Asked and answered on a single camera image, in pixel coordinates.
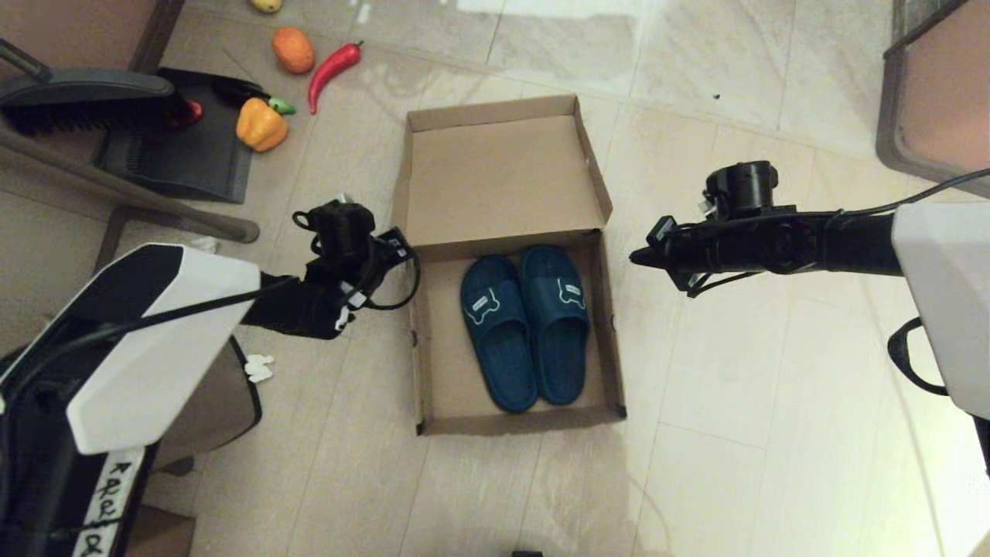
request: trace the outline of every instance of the black brush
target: black brush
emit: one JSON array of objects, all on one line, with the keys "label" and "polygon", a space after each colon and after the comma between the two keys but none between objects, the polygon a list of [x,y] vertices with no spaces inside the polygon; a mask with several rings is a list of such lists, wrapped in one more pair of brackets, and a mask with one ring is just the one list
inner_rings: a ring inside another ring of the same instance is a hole
[{"label": "black brush", "polygon": [[0,39],[0,58],[26,76],[0,82],[0,111],[25,135],[55,131],[188,126],[202,108],[156,75],[116,69],[55,69]]}]

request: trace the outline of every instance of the red chili pepper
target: red chili pepper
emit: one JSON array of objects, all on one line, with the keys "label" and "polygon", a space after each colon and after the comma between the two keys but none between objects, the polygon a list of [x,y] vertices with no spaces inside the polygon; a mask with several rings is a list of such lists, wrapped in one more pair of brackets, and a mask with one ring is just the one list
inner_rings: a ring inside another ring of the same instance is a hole
[{"label": "red chili pepper", "polygon": [[345,69],[361,61],[361,45],[363,44],[364,41],[357,44],[350,43],[349,45],[344,45],[320,64],[316,73],[313,74],[313,79],[310,81],[310,114],[316,114],[316,101],[320,98],[320,91],[323,90],[327,82]]}]

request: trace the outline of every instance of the orange bell pepper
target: orange bell pepper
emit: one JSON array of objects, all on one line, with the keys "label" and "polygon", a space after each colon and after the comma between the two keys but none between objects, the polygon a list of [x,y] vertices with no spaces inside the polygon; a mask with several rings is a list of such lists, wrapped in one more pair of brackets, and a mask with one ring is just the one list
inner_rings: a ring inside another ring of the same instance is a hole
[{"label": "orange bell pepper", "polygon": [[238,139],[261,153],[282,143],[289,135],[289,124],[259,98],[249,99],[238,116]]}]

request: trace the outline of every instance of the shoe box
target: shoe box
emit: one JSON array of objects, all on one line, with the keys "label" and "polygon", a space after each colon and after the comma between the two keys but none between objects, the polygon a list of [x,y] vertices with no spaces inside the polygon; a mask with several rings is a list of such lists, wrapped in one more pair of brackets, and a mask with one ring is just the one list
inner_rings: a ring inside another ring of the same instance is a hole
[{"label": "shoe box", "polygon": [[[575,95],[410,112],[393,215],[421,259],[410,305],[417,431],[500,435],[625,419],[603,229],[612,201]],[[535,244],[581,275],[591,332],[585,387],[568,406],[508,414],[488,395],[460,307],[478,258]]]}]

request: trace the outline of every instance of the pair of slippers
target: pair of slippers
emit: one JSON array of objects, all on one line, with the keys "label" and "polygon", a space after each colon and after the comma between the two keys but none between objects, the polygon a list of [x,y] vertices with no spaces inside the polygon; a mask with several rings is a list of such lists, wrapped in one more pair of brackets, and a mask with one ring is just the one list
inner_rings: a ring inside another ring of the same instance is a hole
[{"label": "pair of slippers", "polygon": [[584,389],[590,330],[581,279],[560,249],[524,252],[517,274],[504,256],[488,256],[460,287],[464,322],[492,400],[523,412],[542,396],[570,404]]}]

